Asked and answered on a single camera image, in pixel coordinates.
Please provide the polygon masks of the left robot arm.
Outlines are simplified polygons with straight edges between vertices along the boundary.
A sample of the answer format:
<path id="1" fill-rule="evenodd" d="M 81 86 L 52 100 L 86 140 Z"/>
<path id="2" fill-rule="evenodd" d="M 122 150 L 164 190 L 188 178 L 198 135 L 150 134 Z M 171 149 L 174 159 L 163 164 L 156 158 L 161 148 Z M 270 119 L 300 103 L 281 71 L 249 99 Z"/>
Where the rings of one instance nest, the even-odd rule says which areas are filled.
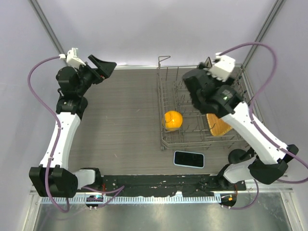
<path id="1" fill-rule="evenodd" d="M 49 109 L 54 116 L 55 128 L 48 149 L 38 167 L 32 167 L 29 177 L 41 197 L 72 198 L 86 186 L 97 192 L 102 188 L 100 171 L 95 167 L 82 168 L 74 173 L 68 170 L 68 159 L 77 128 L 88 106 L 85 93 L 93 84 L 108 79 L 117 64 L 102 61 L 93 55 L 90 67 L 76 58 L 61 54 L 68 66 L 61 68 L 56 80 L 60 94 L 56 109 Z"/>

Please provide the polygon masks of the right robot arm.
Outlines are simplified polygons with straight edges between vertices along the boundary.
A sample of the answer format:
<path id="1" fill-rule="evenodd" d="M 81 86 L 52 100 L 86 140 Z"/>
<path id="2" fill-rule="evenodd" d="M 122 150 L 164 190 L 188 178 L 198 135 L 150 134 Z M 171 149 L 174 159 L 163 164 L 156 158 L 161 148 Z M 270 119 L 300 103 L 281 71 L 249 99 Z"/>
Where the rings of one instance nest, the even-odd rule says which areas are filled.
<path id="1" fill-rule="evenodd" d="M 221 189 L 228 190 L 235 183 L 250 179 L 270 185 L 286 173 L 292 158 L 285 151 L 297 154 L 298 148 L 276 138 L 255 115 L 249 114 L 248 104 L 234 87 L 233 77 L 223 82 L 205 69 L 196 68 L 185 73 L 182 80 L 200 113 L 215 114 L 236 130 L 256 153 L 256 157 L 230 162 L 220 171 L 217 183 Z"/>

